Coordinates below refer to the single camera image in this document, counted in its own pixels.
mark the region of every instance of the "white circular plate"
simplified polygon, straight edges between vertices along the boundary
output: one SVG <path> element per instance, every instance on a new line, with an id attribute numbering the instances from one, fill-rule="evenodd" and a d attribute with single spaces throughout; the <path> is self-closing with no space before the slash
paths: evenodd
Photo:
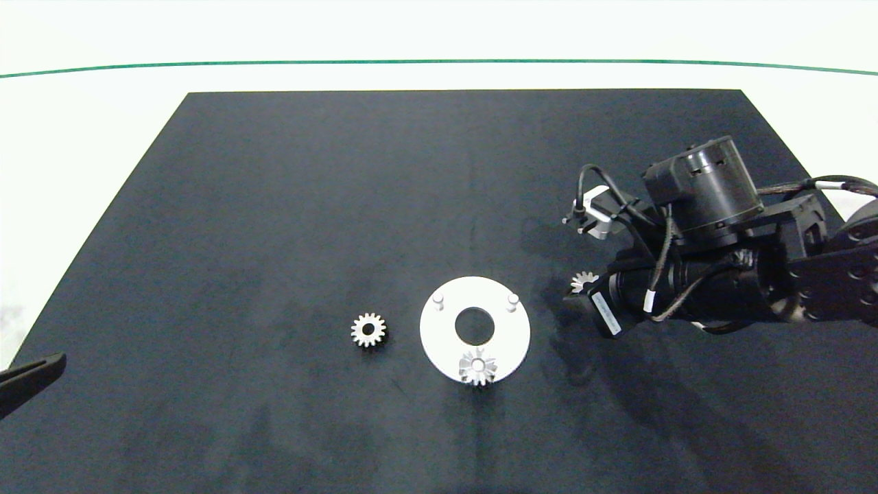
<path id="1" fill-rule="evenodd" d="M 470 345 L 457 335 L 457 316 L 467 309 L 482 309 L 493 319 L 494 333 L 483 345 Z M 530 321 L 518 295 L 497 281 L 466 276 L 430 294 L 421 312 L 421 343 L 433 365 L 453 381 L 462 382 L 460 360 L 477 349 L 485 359 L 494 359 L 493 380 L 499 381 L 524 361 Z"/>

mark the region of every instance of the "gear teeth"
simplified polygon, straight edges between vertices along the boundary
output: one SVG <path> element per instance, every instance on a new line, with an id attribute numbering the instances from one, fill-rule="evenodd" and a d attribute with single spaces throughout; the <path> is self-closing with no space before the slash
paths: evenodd
<path id="1" fill-rule="evenodd" d="M 366 334 L 363 331 L 367 324 L 371 324 L 372 326 L 372 332 L 369 334 Z M 384 318 L 374 312 L 367 312 L 359 316 L 350 329 L 352 330 L 350 336 L 354 343 L 363 349 L 367 349 L 373 346 L 378 346 L 379 343 L 384 341 L 387 326 L 385 325 Z"/>

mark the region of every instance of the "spur gear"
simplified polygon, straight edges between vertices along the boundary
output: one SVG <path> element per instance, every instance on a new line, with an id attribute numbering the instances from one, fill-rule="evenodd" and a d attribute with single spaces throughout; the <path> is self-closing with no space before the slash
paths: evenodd
<path id="1" fill-rule="evenodd" d="M 359 316 L 350 329 L 353 330 L 350 332 L 350 336 L 354 343 L 362 348 L 368 348 L 382 342 L 387 326 L 385 326 L 384 319 L 373 312 Z"/>
<path id="2" fill-rule="evenodd" d="M 496 359 L 490 359 L 483 353 L 482 349 L 476 348 L 475 356 L 472 352 L 467 352 L 460 359 L 460 380 L 464 384 L 485 386 L 493 382 L 497 374 L 497 364 L 494 363 Z"/>
<path id="3" fill-rule="evenodd" d="M 593 274 L 590 271 L 576 273 L 576 276 L 572 278 L 572 283 L 570 284 L 570 286 L 573 287 L 572 292 L 575 294 L 581 293 L 586 283 L 594 283 L 598 278 L 600 278 L 598 275 Z"/>

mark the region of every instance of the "green line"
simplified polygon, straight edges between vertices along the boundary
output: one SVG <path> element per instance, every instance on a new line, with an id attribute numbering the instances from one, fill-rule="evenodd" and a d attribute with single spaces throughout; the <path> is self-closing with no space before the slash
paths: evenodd
<path id="1" fill-rule="evenodd" d="M 878 76 L 872 70 L 833 69 L 829 67 L 808 67 L 806 65 L 784 65 L 780 63 L 757 62 L 720 62 L 707 60 L 637 60 L 637 59 L 601 59 L 601 58 L 478 58 L 478 59 L 411 59 L 411 60 L 232 60 L 220 62 L 161 62 L 161 63 L 128 63 L 122 65 L 97 65 L 94 67 L 75 67 L 72 69 L 36 70 L 0 74 L 0 79 L 24 76 L 46 76 L 49 74 L 65 74 L 69 72 L 88 72 L 92 70 L 112 69 L 152 69 L 156 67 L 197 67 L 208 65 L 406 65 L 423 63 L 651 63 L 666 65 L 718 65 L 727 67 L 755 67 L 760 69 L 791 69 L 809 70 L 812 72 L 834 72 L 837 74 L 855 74 L 858 76 Z"/>

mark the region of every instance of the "white cable tie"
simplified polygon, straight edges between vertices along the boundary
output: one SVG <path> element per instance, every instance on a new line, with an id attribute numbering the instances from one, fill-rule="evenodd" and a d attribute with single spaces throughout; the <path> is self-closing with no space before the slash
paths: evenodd
<path id="1" fill-rule="evenodd" d="M 844 184 L 844 182 L 826 182 L 824 180 L 818 180 L 817 182 L 814 182 L 814 186 L 817 189 L 822 189 L 822 190 L 828 189 L 828 190 L 833 190 L 833 191 L 842 190 L 841 186 L 843 184 Z"/>
<path id="2" fill-rule="evenodd" d="M 646 296 L 644 297 L 644 312 L 647 314 L 652 314 L 652 301 L 655 300 L 656 293 L 654 290 L 646 290 Z"/>

